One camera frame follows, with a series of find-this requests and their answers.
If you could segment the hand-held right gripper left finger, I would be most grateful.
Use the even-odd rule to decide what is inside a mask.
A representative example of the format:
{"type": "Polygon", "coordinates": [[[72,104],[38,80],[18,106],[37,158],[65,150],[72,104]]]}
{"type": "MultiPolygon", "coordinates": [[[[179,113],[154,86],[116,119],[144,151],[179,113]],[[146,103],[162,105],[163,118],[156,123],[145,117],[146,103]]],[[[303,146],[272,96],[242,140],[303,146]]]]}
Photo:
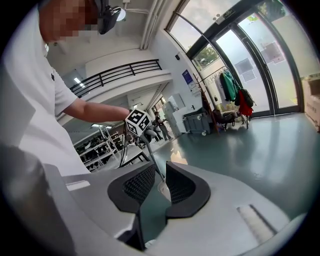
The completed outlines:
{"type": "Polygon", "coordinates": [[[133,214],[139,212],[154,186],[155,172],[155,164],[145,162],[109,184],[108,196],[118,210],[133,214]]]}

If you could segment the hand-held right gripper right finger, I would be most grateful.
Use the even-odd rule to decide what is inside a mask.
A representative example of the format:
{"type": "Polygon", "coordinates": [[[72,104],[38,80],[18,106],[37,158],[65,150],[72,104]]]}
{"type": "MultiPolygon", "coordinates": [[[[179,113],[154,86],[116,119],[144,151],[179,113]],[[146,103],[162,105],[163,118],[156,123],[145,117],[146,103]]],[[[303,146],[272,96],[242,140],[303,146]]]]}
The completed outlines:
{"type": "Polygon", "coordinates": [[[211,189],[204,179],[171,161],[166,163],[166,185],[171,200],[165,211],[167,219],[191,218],[211,197],[211,189]]]}

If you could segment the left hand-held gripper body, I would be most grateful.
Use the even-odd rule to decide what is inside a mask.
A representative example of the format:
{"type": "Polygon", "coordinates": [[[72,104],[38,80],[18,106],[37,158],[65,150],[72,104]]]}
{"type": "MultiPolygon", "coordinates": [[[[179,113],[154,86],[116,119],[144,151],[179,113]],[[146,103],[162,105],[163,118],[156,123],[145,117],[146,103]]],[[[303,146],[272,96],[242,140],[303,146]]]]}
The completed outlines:
{"type": "Polygon", "coordinates": [[[130,111],[126,117],[125,123],[128,130],[140,139],[144,139],[148,143],[157,136],[152,125],[152,119],[149,114],[139,108],[130,111]]]}

